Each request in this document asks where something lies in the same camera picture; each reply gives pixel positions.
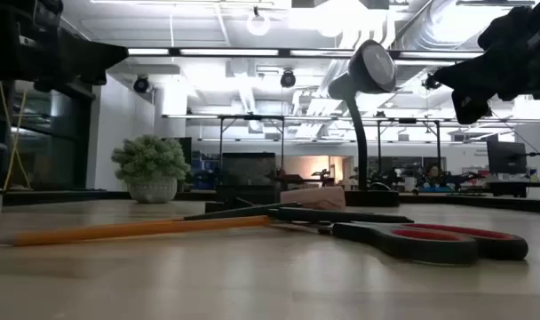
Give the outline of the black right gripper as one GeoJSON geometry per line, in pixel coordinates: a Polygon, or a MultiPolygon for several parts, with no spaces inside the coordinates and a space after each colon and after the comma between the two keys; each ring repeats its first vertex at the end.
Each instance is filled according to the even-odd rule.
{"type": "MultiPolygon", "coordinates": [[[[435,83],[452,89],[493,89],[501,100],[531,95],[540,100],[540,2],[517,6],[491,21],[480,34],[482,55],[432,74],[435,83]]],[[[488,97],[451,93],[456,119],[474,124],[490,115],[488,97]]]]}

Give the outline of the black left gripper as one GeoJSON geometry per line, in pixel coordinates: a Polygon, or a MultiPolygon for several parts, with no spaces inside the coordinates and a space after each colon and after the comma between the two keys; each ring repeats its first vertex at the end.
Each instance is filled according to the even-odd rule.
{"type": "Polygon", "coordinates": [[[70,85],[107,83],[108,68],[128,58],[128,49],[93,42],[58,29],[62,0],[0,0],[0,80],[34,81],[39,92],[63,91],[70,85]]]}

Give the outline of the black and red scissors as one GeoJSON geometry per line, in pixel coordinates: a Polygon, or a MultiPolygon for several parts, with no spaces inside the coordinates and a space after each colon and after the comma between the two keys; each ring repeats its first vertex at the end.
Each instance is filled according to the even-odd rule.
{"type": "Polygon", "coordinates": [[[525,260],[527,241],[516,235],[422,223],[311,223],[292,221],[293,228],[372,246],[400,260],[440,265],[472,265],[479,259],[525,260]]]}

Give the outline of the black mesh desk organizer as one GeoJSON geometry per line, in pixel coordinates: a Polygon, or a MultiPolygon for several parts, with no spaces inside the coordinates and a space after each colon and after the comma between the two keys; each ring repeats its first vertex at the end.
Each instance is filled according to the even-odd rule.
{"type": "Polygon", "coordinates": [[[272,204],[283,191],[334,185],[327,169],[314,172],[311,179],[286,173],[278,167],[274,153],[223,153],[215,190],[219,202],[240,197],[254,204],[272,204]]]}

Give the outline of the black computer monitor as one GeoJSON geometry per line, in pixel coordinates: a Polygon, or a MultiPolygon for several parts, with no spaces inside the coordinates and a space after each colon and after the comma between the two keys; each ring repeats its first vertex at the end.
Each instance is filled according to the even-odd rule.
{"type": "Polygon", "coordinates": [[[488,166],[493,174],[522,174],[527,171],[527,152],[524,143],[488,141],[488,166]]]}

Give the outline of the person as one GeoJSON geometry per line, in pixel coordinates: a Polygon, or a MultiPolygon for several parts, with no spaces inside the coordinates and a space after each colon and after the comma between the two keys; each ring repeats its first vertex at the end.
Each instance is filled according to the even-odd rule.
{"type": "Polygon", "coordinates": [[[431,164],[426,168],[424,188],[437,188],[441,185],[441,169],[437,164],[431,164]]]}

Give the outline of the green artificial plant white pot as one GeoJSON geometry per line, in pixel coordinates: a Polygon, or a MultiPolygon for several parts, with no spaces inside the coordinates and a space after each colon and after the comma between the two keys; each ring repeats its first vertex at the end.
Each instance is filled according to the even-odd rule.
{"type": "Polygon", "coordinates": [[[112,151],[111,161],[118,165],[116,178],[140,204],[172,201],[178,192],[178,183],[190,173],[179,141],[155,135],[124,140],[121,148],[112,151]]]}

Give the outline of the black gooseneck desk lamp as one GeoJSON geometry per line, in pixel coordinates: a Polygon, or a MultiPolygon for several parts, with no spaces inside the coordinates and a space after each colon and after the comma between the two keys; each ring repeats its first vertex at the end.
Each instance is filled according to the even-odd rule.
{"type": "Polygon", "coordinates": [[[336,77],[328,87],[334,100],[342,100],[349,110],[357,144],[358,186],[346,191],[349,205],[362,207],[397,207],[399,195],[391,190],[370,190],[368,183],[368,145],[356,94],[389,93],[395,88],[396,67],[389,52],[374,40],[364,41],[348,62],[347,71],[336,77]]]}

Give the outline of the blue storage bins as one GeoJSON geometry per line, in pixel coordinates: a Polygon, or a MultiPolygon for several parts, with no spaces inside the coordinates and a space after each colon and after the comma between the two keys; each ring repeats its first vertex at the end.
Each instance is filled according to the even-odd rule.
{"type": "Polygon", "coordinates": [[[192,189],[214,190],[218,184],[219,154],[193,151],[191,158],[192,189]]]}

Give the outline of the black metal table frame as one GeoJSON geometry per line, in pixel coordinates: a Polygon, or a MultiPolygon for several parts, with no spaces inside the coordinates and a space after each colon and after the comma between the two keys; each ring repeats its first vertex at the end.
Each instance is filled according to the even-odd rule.
{"type": "MultiPolygon", "coordinates": [[[[51,204],[93,200],[128,200],[126,192],[105,190],[73,191],[10,191],[3,194],[3,203],[9,206],[27,204],[51,204]]],[[[540,213],[540,200],[493,197],[493,196],[447,196],[445,194],[404,195],[396,192],[349,191],[345,204],[356,207],[396,207],[400,204],[449,204],[501,210],[540,213]]]]}

